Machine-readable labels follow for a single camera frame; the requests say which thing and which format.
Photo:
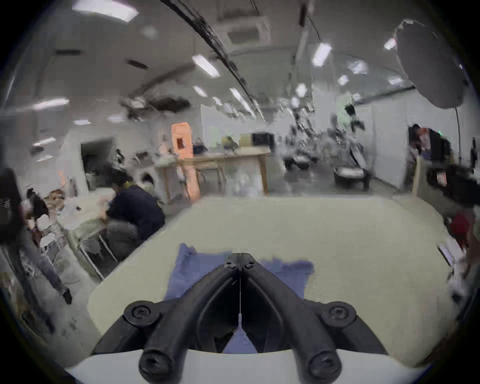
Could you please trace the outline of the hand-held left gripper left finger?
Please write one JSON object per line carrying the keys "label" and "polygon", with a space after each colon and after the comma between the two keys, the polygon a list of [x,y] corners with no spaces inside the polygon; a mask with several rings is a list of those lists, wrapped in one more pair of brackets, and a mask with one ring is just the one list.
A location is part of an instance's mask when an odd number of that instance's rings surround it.
{"label": "hand-held left gripper left finger", "polygon": [[92,356],[142,350],[141,377],[160,384],[179,378],[188,349],[223,352],[241,324],[240,261],[232,254],[180,297],[130,303]]}

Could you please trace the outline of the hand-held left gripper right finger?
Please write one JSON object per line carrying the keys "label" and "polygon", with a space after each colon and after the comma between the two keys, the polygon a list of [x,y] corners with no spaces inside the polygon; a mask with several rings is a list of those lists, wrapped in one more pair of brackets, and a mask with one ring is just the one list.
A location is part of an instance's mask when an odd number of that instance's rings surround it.
{"label": "hand-held left gripper right finger", "polygon": [[240,254],[240,286],[241,327],[255,350],[292,350],[307,383],[330,384],[339,378],[337,349],[388,354],[350,304],[300,298],[248,253]]}

